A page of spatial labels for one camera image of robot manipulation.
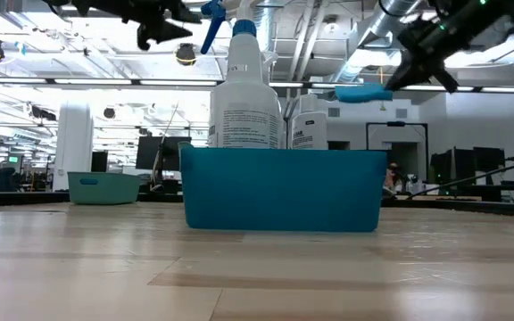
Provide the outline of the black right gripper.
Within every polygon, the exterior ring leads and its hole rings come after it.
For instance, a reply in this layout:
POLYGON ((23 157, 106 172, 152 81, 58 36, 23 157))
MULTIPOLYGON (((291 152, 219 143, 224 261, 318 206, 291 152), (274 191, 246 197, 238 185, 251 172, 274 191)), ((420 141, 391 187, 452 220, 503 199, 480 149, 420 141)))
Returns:
POLYGON ((408 23, 397 36, 405 50, 401 62, 385 84, 385 90, 398 91, 407 86, 429 84, 435 78, 449 93, 458 89, 458 82, 445 69, 444 60, 458 51, 457 32, 460 17, 449 15, 436 22, 419 16, 408 23))

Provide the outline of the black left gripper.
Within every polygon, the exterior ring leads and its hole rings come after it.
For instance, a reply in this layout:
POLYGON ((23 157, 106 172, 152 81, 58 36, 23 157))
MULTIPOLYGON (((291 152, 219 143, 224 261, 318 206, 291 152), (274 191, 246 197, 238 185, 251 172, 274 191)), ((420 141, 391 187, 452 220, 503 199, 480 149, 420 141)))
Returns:
MULTIPOLYGON (((157 0, 42 0, 51 9, 72 5, 78 14, 87 17, 92 9, 107 12, 121 18, 124 24, 135 21, 137 28, 137 46, 141 50, 150 48, 149 40, 157 44, 173 39, 191 37, 188 29, 167 22, 165 9, 157 0)), ((200 24, 201 18, 182 2, 182 0, 163 0, 164 7, 170 12, 174 21, 200 24)))

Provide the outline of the blue sponge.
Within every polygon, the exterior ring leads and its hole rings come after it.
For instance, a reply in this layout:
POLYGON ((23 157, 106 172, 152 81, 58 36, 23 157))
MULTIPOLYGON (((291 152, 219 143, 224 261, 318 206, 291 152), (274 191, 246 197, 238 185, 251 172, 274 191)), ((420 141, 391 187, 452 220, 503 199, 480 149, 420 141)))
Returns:
POLYGON ((372 101, 392 101, 393 91, 386 90, 379 84, 361 84, 358 86, 337 86, 336 99, 341 103, 368 103, 372 101))

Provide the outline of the blue-trigger spray bottle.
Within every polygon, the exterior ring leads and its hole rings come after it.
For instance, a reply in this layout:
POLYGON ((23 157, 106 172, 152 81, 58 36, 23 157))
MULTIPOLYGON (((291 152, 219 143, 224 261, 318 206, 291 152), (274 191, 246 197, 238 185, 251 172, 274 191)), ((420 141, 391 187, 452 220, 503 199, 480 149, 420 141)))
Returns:
POLYGON ((211 91, 209 146, 277 149, 276 91, 262 81, 253 8, 262 0, 211 0, 201 12, 211 24, 200 50, 207 54, 221 24, 235 14, 225 80, 211 91))

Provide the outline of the white labelled bottle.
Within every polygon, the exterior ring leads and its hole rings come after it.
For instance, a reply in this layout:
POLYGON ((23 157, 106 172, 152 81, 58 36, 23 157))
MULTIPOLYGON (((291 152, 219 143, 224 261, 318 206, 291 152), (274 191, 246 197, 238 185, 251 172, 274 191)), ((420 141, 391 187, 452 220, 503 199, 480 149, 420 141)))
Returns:
POLYGON ((299 113, 292 120, 290 147, 294 150, 327 150, 327 114, 319 109, 315 94, 302 95, 299 113))

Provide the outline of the long light bar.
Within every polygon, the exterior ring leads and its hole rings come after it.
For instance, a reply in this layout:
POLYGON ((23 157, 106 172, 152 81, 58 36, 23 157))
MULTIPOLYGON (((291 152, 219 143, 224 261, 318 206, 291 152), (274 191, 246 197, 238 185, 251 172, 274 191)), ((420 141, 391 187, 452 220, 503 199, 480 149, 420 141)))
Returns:
MULTIPOLYGON (((223 80, 169 80, 169 79, 128 79, 128 78, 10 78, 0 77, 0 85, 26 86, 86 86, 86 87, 133 87, 157 86, 169 88, 207 89, 223 83, 223 80)), ((355 87, 354 83, 318 83, 318 82, 272 82, 273 88, 290 89, 327 89, 337 87, 355 87)), ((457 93, 470 94, 513 94, 514 86, 459 86, 457 93)))

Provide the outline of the person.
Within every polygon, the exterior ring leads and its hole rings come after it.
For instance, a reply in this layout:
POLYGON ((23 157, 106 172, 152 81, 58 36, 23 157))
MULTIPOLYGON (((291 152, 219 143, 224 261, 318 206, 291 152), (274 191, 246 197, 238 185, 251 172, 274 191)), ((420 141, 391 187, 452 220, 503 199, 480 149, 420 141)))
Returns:
POLYGON ((400 167, 397 163, 391 162, 386 169, 384 188, 396 193, 402 190, 402 179, 399 174, 400 167))

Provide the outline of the black monitor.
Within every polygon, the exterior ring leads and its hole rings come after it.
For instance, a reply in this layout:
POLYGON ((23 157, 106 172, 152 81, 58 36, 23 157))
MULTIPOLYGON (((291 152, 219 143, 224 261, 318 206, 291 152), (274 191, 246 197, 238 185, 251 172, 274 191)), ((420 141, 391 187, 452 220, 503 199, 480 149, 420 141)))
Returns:
POLYGON ((505 166, 503 149, 473 147, 472 149, 452 149, 453 175, 455 180, 474 177, 479 172, 486 173, 505 166))
POLYGON ((190 136, 141 136, 137 148, 137 169, 179 170, 179 148, 182 142, 190 143, 190 136))

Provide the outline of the white pillar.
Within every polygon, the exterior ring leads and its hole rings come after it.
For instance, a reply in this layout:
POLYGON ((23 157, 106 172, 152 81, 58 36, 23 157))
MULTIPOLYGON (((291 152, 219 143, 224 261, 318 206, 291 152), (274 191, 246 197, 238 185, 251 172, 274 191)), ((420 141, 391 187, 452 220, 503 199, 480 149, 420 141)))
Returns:
POLYGON ((91 106, 81 100, 65 100, 60 107, 53 191, 69 189, 69 172, 91 169, 94 119, 91 106))

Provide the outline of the black box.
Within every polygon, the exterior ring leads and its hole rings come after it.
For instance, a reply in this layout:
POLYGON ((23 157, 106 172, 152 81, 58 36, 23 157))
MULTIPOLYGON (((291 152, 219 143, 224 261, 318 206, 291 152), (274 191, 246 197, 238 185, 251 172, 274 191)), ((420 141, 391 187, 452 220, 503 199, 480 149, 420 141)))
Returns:
POLYGON ((108 170, 108 152, 93 152, 91 158, 92 172, 106 172, 108 170))

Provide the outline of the blue plastic bin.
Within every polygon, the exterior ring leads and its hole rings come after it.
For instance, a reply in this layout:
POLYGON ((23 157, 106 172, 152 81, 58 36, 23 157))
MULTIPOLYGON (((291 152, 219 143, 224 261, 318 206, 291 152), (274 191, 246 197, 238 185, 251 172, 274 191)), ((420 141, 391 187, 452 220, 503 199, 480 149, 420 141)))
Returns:
POLYGON ((379 151, 184 145, 186 221, 199 229, 372 232, 386 166, 379 151))

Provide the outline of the small teal bin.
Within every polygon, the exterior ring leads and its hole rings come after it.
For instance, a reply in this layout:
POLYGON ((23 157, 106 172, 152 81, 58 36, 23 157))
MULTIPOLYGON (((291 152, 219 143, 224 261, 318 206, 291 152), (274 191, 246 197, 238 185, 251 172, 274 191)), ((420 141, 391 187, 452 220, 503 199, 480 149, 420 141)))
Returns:
POLYGON ((116 205, 137 200, 141 178, 112 172, 69 172, 70 201, 78 205, 116 205))

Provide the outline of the black rectangular frame stand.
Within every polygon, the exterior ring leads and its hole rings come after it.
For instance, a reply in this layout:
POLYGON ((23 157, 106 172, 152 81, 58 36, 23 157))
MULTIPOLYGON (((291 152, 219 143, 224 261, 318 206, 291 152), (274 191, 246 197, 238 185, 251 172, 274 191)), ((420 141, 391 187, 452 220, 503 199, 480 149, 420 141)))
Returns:
POLYGON ((370 150, 369 148, 369 139, 370 139, 370 133, 369 133, 369 127, 370 126, 386 126, 389 128, 403 128, 406 126, 409 127, 422 127, 424 129, 424 139, 425 139, 425 170, 426 170, 426 178, 425 180, 429 179, 429 135, 428 135, 428 124, 422 123, 422 122, 405 122, 405 121, 387 121, 387 122, 366 122, 365 123, 365 150, 370 150))

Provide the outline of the narrow silver duct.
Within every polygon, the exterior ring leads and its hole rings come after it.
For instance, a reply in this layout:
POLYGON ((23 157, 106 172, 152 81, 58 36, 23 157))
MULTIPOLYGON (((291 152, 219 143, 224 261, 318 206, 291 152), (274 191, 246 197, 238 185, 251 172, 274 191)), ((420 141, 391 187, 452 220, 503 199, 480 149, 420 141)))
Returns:
POLYGON ((377 0, 370 17, 355 22, 346 42, 346 58, 332 82, 353 82, 367 66, 375 66, 377 52, 393 44, 401 19, 413 13, 422 0, 377 0))

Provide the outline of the wide ribbed silver duct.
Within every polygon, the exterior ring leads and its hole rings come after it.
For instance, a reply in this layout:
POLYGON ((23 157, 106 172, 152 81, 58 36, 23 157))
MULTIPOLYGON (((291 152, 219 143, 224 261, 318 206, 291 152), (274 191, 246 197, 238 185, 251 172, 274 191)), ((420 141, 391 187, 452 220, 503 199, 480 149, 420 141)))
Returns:
POLYGON ((273 51, 275 12, 274 6, 264 3, 257 4, 253 9, 253 21, 257 29, 256 38, 263 52, 273 51))

